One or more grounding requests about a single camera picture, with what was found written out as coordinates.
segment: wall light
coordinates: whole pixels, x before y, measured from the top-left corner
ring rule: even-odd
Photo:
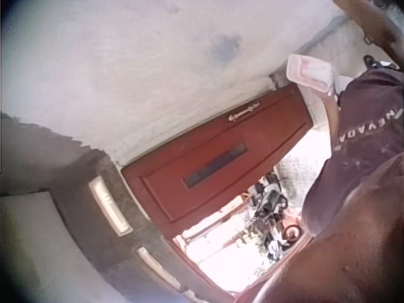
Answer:
[[[122,237],[123,235],[132,232],[132,227],[128,224],[124,215],[115,204],[115,201],[110,195],[104,180],[102,180],[101,177],[97,177],[88,185],[94,195],[95,200],[101,207],[102,213],[107,218],[117,235]]]

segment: white container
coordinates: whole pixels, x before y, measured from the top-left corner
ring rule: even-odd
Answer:
[[[317,58],[296,54],[289,55],[286,76],[290,81],[322,93],[333,90],[333,66]]]

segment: door handle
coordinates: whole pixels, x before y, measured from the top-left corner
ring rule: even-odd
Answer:
[[[249,112],[253,112],[257,107],[259,107],[259,102],[250,105],[249,107],[242,110],[238,114],[229,115],[229,121],[230,122],[235,122],[239,117],[241,117],[242,115],[245,115],[245,114],[247,114]]]

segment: door panel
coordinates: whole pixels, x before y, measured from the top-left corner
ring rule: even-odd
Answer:
[[[254,111],[245,111],[259,104]],[[235,122],[229,115],[246,112]],[[303,137],[312,121],[290,85],[216,118],[122,170],[167,237],[218,211],[255,183]]]

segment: white wall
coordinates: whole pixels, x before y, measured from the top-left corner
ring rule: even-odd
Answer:
[[[1,198],[0,236],[1,261],[32,302],[129,302],[84,257],[49,193]]]
[[[3,111],[124,165],[266,90],[339,14],[331,0],[20,1],[3,28]]]

